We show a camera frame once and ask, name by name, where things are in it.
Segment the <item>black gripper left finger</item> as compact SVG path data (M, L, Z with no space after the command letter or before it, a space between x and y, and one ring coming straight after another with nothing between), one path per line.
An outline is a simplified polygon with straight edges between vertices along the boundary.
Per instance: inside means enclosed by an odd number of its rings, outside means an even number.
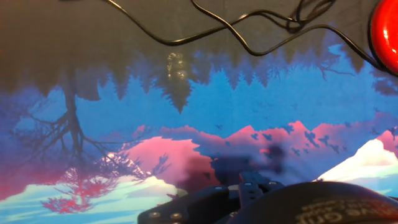
M238 191L216 185L148 209L137 223L225 224L239 209Z

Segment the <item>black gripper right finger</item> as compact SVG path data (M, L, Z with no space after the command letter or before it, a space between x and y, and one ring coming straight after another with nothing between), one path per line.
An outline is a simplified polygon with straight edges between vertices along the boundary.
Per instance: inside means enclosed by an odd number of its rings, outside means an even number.
M263 177L258 172L241 172L239 178L239 202L241 208L270 191L285 187L282 183Z

